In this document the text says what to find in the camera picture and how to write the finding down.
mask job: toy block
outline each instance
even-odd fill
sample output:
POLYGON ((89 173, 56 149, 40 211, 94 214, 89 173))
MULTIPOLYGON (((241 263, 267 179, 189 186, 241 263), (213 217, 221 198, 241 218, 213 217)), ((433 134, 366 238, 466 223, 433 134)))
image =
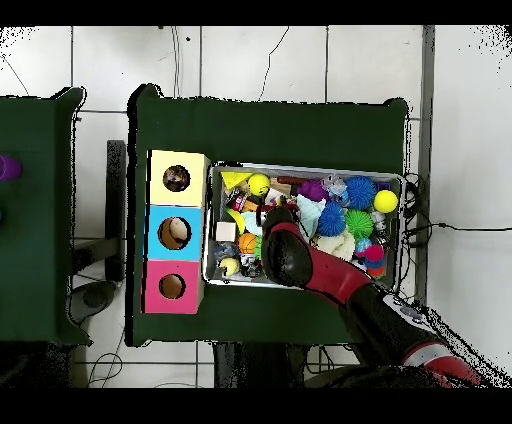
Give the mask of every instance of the toy block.
POLYGON ((200 153, 151 150, 149 203, 202 207, 210 161, 200 153))
POLYGON ((195 314, 204 294, 198 261, 148 260, 144 313, 195 314))
POLYGON ((148 260, 200 261, 203 209, 149 207, 148 260))

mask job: light blue cloth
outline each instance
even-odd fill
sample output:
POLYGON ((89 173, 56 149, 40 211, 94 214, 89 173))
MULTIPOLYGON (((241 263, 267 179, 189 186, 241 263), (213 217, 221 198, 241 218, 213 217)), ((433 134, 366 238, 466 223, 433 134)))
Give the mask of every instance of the light blue cloth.
POLYGON ((297 206, 300 209, 300 223, 302 224, 299 224, 299 230, 304 240, 309 243, 316 233, 318 218, 320 218, 325 208, 325 200, 313 202, 302 194, 299 194, 297 196, 297 206))

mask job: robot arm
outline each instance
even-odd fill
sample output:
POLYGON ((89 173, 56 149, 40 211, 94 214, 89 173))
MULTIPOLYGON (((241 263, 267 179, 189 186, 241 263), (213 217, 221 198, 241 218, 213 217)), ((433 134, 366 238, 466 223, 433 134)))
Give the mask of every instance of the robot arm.
POLYGON ((345 308, 382 364, 422 366, 446 387, 450 377, 481 382, 416 309, 351 263, 309 246, 292 213, 283 207, 267 212, 262 263, 272 281, 317 292, 345 308))

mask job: wooden block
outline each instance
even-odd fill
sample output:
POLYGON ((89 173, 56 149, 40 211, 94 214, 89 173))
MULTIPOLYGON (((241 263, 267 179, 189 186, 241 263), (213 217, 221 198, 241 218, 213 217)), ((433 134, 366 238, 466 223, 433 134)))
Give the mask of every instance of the wooden block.
POLYGON ((146 314, 196 314, 204 294, 198 261, 148 261, 144 313, 146 314), (180 281, 181 290, 173 290, 171 281, 180 281))
POLYGON ((206 173, 210 161, 200 153, 152 150, 150 158, 150 198, 152 205, 203 206, 206 189, 206 173), (171 167, 182 167, 186 172, 167 172, 171 167), (168 187, 177 189, 184 183, 182 191, 171 191, 164 185, 164 176, 168 187))
POLYGON ((149 207, 148 260, 200 261, 203 235, 203 208, 180 208, 172 206, 149 207), (188 241, 181 248, 169 249, 159 239, 171 246, 173 237, 169 234, 169 218, 180 218, 187 225, 188 241))

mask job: tennis ball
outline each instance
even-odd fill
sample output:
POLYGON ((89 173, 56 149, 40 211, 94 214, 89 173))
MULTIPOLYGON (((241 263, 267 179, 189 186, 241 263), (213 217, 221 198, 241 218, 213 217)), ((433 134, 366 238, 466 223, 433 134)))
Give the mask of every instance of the tennis ball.
POLYGON ((381 213, 393 212, 398 205, 396 194, 389 190, 381 190, 375 196, 373 206, 381 213))
POLYGON ((224 268, 224 275, 229 277, 240 271, 240 262, 235 258, 224 258, 220 261, 219 267, 224 268))
POLYGON ((249 189, 255 196, 264 196, 270 189, 270 180, 266 175, 254 174, 249 178, 249 189))

